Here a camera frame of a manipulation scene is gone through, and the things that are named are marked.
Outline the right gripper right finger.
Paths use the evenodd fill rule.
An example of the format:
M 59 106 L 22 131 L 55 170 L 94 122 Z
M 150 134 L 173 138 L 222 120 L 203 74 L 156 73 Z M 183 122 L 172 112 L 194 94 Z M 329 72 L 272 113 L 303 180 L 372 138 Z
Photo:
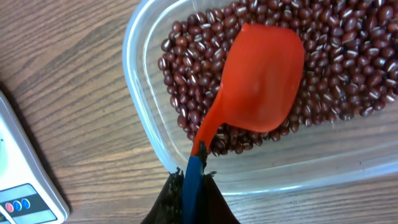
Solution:
M 203 176 L 201 193 L 197 198 L 197 224 L 240 224 L 229 208 L 213 179 L 215 172 Z

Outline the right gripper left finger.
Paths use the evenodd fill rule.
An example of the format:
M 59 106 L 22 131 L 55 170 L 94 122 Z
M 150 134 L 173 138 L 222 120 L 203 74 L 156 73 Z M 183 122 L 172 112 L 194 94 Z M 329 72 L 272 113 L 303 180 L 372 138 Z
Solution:
M 182 187 L 184 173 L 180 168 L 164 184 L 150 212 L 142 224 L 180 224 L 182 223 Z

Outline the red measuring scoop blue handle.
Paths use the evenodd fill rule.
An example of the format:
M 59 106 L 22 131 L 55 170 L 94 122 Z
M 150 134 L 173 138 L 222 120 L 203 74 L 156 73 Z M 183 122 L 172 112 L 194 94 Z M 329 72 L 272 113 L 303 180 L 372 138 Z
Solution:
M 199 127 L 182 187 L 182 222 L 197 219 L 203 183 L 201 156 L 218 128 L 228 124 L 258 133 L 280 126 L 297 95 L 305 60 L 300 37 L 284 27 L 245 23 L 223 68 L 215 100 Z

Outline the white kitchen scale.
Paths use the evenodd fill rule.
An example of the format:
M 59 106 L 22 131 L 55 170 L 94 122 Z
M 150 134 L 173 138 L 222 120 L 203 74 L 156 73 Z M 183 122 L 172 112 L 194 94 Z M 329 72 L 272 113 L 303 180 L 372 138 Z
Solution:
M 68 205 L 1 93 L 1 224 L 63 223 Z

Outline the clear plastic container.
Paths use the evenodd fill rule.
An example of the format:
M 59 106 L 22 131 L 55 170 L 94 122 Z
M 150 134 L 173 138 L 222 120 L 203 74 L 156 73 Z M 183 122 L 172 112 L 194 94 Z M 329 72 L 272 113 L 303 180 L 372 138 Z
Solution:
M 129 21 L 123 43 L 123 67 L 134 106 L 164 167 L 185 169 L 192 142 L 177 124 L 164 76 L 157 66 L 161 42 L 174 21 L 225 1 L 141 1 Z M 224 195 L 301 190 L 397 172 L 397 105 L 368 117 L 299 127 L 279 141 L 264 141 L 241 154 L 209 155 Z

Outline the red adzuki beans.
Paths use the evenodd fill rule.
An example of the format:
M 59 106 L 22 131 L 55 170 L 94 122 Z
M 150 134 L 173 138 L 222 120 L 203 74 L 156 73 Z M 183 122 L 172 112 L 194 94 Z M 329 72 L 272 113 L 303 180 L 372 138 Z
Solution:
M 257 133 L 220 126 L 210 151 L 237 154 L 278 141 L 299 127 L 369 116 L 397 101 L 397 2 L 238 0 L 174 21 L 157 63 L 178 113 L 194 139 L 213 104 L 232 43 L 245 23 L 285 27 L 302 40 L 305 63 L 285 121 Z

